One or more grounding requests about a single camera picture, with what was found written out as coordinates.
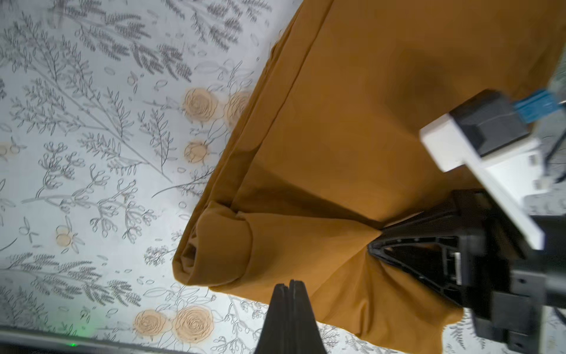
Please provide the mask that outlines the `brown long pants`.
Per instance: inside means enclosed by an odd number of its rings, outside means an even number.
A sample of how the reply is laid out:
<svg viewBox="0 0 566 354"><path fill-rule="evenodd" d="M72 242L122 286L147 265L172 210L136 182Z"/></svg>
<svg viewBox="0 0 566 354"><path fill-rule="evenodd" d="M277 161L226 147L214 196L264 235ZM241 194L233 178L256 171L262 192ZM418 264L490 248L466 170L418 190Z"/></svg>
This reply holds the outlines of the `brown long pants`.
<svg viewBox="0 0 566 354"><path fill-rule="evenodd" d="M485 89L544 87L563 1L304 1L274 47L172 261L257 302L304 282L315 318L379 347L442 352L451 305L367 246L456 189L419 130Z"/></svg>

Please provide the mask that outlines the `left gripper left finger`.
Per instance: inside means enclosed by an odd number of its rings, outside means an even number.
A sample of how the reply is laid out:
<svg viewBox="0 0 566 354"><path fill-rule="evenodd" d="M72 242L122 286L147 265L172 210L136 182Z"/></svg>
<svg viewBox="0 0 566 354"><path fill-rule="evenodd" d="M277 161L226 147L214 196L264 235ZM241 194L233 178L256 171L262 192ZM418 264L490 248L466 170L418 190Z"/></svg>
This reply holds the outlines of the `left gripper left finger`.
<svg viewBox="0 0 566 354"><path fill-rule="evenodd" d="M277 284L271 297L256 354L283 354L289 349L290 330L289 287Z"/></svg>

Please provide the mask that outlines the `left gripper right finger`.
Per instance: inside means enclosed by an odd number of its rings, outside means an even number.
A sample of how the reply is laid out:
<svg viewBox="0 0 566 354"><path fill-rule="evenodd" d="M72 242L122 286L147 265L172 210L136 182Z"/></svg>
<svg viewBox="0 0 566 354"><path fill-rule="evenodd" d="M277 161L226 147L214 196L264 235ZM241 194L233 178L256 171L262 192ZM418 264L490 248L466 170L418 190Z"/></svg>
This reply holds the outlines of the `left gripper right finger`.
<svg viewBox="0 0 566 354"><path fill-rule="evenodd" d="M326 354L305 284L290 282L289 353Z"/></svg>

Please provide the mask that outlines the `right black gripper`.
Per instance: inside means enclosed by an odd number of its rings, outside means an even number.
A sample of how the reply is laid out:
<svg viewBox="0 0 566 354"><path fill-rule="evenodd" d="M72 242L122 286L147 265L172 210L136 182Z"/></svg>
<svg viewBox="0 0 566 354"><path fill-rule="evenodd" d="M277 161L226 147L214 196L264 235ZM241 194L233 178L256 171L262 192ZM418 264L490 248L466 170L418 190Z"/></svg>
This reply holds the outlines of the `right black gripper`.
<svg viewBox="0 0 566 354"><path fill-rule="evenodd" d="M368 253L472 311L477 336L518 353L539 353L542 312L565 307L565 217L534 218L543 246L533 249L483 190L386 227Z"/></svg>

